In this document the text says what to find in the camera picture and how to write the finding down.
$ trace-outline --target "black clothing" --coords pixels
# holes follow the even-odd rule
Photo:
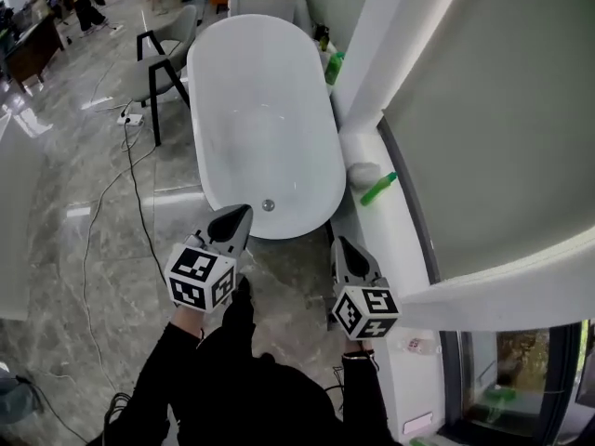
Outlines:
[[[91,0],[77,0],[74,2],[74,9],[76,10],[76,16],[81,23],[81,30],[83,32],[91,28],[91,23],[101,25],[105,21],[105,17],[91,5]]]
[[[343,360],[342,423],[324,390],[305,374],[271,355],[252,356],[253,314],[249,294],[238,292],[222,326],[202,342],[168,324],[132,399],[107,428],[106,444],[161,444],[167,404],[179,423],[180,446],[394,444],[369,359]],[[91,444],[99,446],[101,437]]]

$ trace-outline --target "clear plastic bottle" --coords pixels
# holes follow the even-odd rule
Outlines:
[[[402,352],[417,353],[419,355],[437,355],[443,351],[442,347],[433,338],[399,339],[395,347]]]

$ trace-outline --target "marble floor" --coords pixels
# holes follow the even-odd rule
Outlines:
[[[136,34],[172,20],[176,0],[107,0],[100,10],[109,28],[81,38],[76,18],[59,25],[73,43],[51,60],[41,85],[27,82],[27,94],[0,82],[0,115],[11,112],[36,135],[45,162],[29,223],[29,319],[0,321],[0,361],[28,375],[44,390],[66,423],[87,439],[101,430],[113,395],[99,367],[83,304],[83,256],[91,217],[104,188],[128,165],[121,152],[123,128],[117,111],[97,111],[127,102],[120,74],[136,60]],[[204,8],[203,30],[214,21]],[[153,54],[154,48],[145,48]],[[145,127],[132,149],[137,160],[153,148],[149,109]],[[210,210],[201,188],[191,115],[173,90],[159,97],[163,145],[135,167],[157,256],[165,263],[172,243],[193,231]],[[133,135],[136,129],[131,128]],[[241,271],[252,282],[258,328],[256,353],[300,368],[323,386],[340,364],[341,337],[325,329],[323,296],[331,292],[328,239],[324,229],[287,242],[250,239]],[[103,198],[90,235],[86,262],[86,299],[106,374],[118,390],[131,393],[143,363],[159,338],[172,304],[159,278],[140,225],[129,174]],[[209,319],[217,327],[222,312]],[[80,440],[49,410],[0,428],[11,444],[74,445]]]

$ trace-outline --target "glass pane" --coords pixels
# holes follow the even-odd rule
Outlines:
[[[461,334],[468,421],[532,436],[548,369],[549,330]]]

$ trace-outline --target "bathtub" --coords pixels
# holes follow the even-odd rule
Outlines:
[[[345,167],[316,47],[263,15],[222,20],[188,55],[196,154],[217,210],[248,203],[250,234],[281,240],[323,225],[345,190]]]

